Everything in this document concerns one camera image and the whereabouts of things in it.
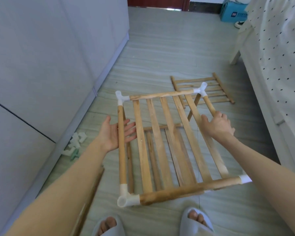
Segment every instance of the doorway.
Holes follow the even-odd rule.
[[[188,11],[190,0],[128,0],[129,7],[172,8]]]

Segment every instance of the polka dot bedsheet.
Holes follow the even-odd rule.
[[[295,0],[252,0],[246,11],[266,88],[295,135]]]

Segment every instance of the bed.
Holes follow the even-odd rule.
[[[230,58],[241,56],[281,165],[295,172],[295,0],[252,0]]]

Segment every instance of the brown door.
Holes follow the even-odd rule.
[[[158,7],[183,9],[183,5],[184,0],[128,0],[128,6],[130,7]]]

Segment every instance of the hand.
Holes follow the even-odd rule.
[[[201,118],[201,129],[218,142],[229,134],[234,135],[235,128],[231,127],[231,121],[227,119],[226,114],[216,111],[211,122],[208,121],[207,116],[204,114],[201,115]]]
[[[110,152],[118,148],[118,123],[110,125],[110,119],[111,117],[108,115],[102,123],[99,134],[96,137],[101,142],[101,146],[106,152]],[[134,127],[136,122],[130,123],[126,126],[129,122],[130,119],[124,120],[125,143],[137,138],[137,135],[133,134],[136,132],[136,128]]]

